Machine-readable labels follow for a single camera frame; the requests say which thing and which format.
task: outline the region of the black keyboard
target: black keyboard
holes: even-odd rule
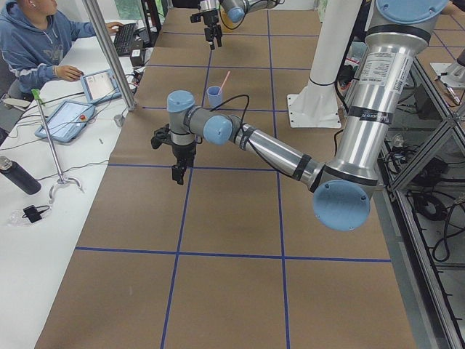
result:
[[[131,53],[131,46],[136,30],[136,23],[129,23],[119,27],[115,35],[115,41],[113,42],[118,56],[127,56]]]

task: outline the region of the blue hoodie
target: blue hoodie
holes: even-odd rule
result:
[[[56,78],[53,65],[68,53],[72,41],[95,35],[91,23],[70,21],[60,11],[47,19],[49,26],[42,31],[31,24],[16,1],[7,1],[1,10],[1,54],[24,93]]]

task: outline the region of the blue cup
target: blue cup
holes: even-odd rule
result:
[[[219,92],[219,86],[210,86],[206,90],[207,98],[211,108],[215,108],[223,101],[223,91]]]

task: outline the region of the white table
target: white table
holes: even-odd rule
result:
[[[128,57],[122,57],[121,64],[125,73],[132,72]],[[61,65],[74,65],[84,73],[109,68],[95,37],[79,39]],[[41,98],[46,102],[75,92],[82,92],[80,81],[50,81],[42,88]],[[85,102],[83,95],[74,99]],[[54,105],[51,108],[47,106],[45,114],[49,115],[60,102],[51,103]],[[105,109],[73,142],[55,143],[63,170],[108,160],[121,130],[113,117],[117,113],[126,114],[127,110],[121,98],[107,105],[103,103],[97,107],[97,112]],[[38,114],[37,107],[27,114],[31,113]],[[39,120],[39,117],[26,118],[19,124]],[[19,137],[7,139],[0,147],[0,156],[15,160],[35,178],[42,178],[56,173],[47,141],[2,150],[36,140],[33,133],[38,127],[39,123],[19,129],[16,126],[11,135],[18,131]],[[57,182],[57,176],[42,180],[42,189],[32,196],[0,176],[0,348],[34,348],[105,169],[103,164],[68,172],[67,175],[81,181],[84,193],[76,185],[60,186],[55,191],[51,212],[29,226],[9,225],[10,214],[32,204],[49,204],[49,189]]]

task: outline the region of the black bottle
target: black bottle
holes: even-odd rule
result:
[[[0,172],[26,194],[32,195],[41,190],[41,183],[26,172],[17,162],[0,156]]]

